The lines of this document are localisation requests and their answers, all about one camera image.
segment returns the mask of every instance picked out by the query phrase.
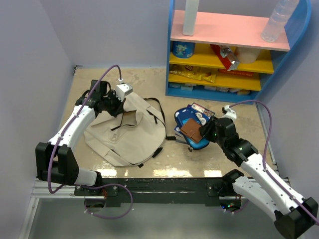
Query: plastic water bottle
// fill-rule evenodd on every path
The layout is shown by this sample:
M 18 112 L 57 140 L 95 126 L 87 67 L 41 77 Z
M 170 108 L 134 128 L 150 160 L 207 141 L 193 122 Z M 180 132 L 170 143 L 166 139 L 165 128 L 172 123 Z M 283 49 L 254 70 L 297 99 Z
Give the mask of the plastic water bottle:
M 261 33 L 261 38 L 268 42 L 276 41 L 280 33 L 284 30 L 284 26 L 293 14 L 298 3 L 299 0 L 279 0 L 267 25 Z

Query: yellow shelf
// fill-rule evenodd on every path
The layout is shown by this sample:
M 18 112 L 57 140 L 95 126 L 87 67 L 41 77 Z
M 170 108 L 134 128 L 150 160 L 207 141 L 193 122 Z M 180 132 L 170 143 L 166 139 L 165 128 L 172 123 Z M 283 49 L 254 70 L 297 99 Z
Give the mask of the yellow shelf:
M 169 82 L 176 83 L 188 83 L 204 86 L 217 86 L 217 87 L 229 87 L 236 89 L 244 89 L 251 91 L 261 91 L 261 85 L 259 80 L 259 74 L 255 73 L 252 77 L 236 76 L 230 74 L 217 73 L 215 82 L 198 81 L 183 76 L 169 74 Z
M 195 53 L 189 58 L 178 58 L 174 56 L 173 53 L 170 53 L 169 63 L 225 69 L 210 45 L 201 43 L 196 44 Z M 239 64 L 237 70 L 273 74 L 274 67 L 270 51 L 262 50 L 254 63 Z

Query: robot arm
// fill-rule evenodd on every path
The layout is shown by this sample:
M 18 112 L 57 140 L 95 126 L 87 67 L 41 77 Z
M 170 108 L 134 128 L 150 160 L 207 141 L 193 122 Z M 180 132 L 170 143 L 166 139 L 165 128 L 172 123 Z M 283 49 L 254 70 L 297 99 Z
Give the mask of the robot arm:
M 249 173 L 259 184 L 252 183 L 241 172 L 233 170 L 225 177 L 226 186 L 261 208 L 275 222 L 275 227 L 284 238 L 298 238 L 315 224 L 302 206 L 316 217 L 318 203 L 313 198 L 305 199 L 267 164 L 264 167 L 263 157 L 258 150 L 249 141 L 239 138 L 233 121 L 236 115 L 229 106 L 223 108 L 223 112 L 224 117 L 212 117 L 199 129 L 200 133 L 209 141 L 216 142 L 229 160 Z
M 91 89 L 96 83 L 96 80 L 92 80 Z M 116 117 L 123 112 L 125 97 L 133 91 L 132 87 L 129 84 L 121 83 L 116 86 L 115 90 L 110 90 L 107 93 L 108 84 L 108 82 L 101 81 L 87 101 L 86 94 L 83 94 L 76 101 L 73 113 L 61 130 L 48 143 L 37 145 L 35 156 L 37 176 L 40 180 L 47 181 L 48 179 L 50 157 L 54 146 L 58 143 L 56 151 L 58 160 L 53 161 L 51 170 L 52 182 L 62 185 L 86 186 L 99 186 L 102 183 L 99 172 L 78 166 L 73 150 L 87 126 L 99 113 L 107 111 L 111 116 Z

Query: tiled floor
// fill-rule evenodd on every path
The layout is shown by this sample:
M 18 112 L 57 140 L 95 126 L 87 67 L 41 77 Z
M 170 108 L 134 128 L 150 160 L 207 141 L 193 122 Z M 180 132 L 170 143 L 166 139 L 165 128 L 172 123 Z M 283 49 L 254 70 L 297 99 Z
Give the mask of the tiled floor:
M 105 69 L 77 69 L 67 102 L 63 123 L 73 111 L 76 100 L 90 88 L 92 79 L 99 79 Z M 165 96 L 165 69 L 122 69 L 123 78 L 133 86 L 134 92 L 142 98 L 155 97 L 162 104 L 166 116 L 167 134 L 174 135 L 176 110 L 196 102 L 222 116 L 221 108 L 227 103 L 204 101 L 197 99 Z M 112 70 L 104 80 L 113 87 L 118 79 L 118 71 Z M 250 141 L 260 153 L 263 153 L 265 137 L 255 106 L 240 105 L 234 110 L 237 113 L 236 128 L 241 138 Z M 217 144 L 189 152 L 187 146 L 174 141 L 166 141 L 163 151 L 156 157 L 144 163 L 142 168 L 115 168 L 92 151 L 81 137 L 75 149 L 75 156 L 80 167 L 100 171 L 104 177 L 219 177 L 237 168 L 229 161 Z M 271 165 L 268 154 L 267 162 Z

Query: yellow snack bag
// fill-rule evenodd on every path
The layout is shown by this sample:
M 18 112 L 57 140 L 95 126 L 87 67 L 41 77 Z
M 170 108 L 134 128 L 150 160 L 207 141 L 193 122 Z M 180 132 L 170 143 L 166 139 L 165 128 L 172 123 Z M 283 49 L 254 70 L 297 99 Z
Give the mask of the yellow snack bag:
M 199 81 L 215 82 L 217 69 L 200 66 L 172 65 L 169 72 L 175 75 L 184 76 Z

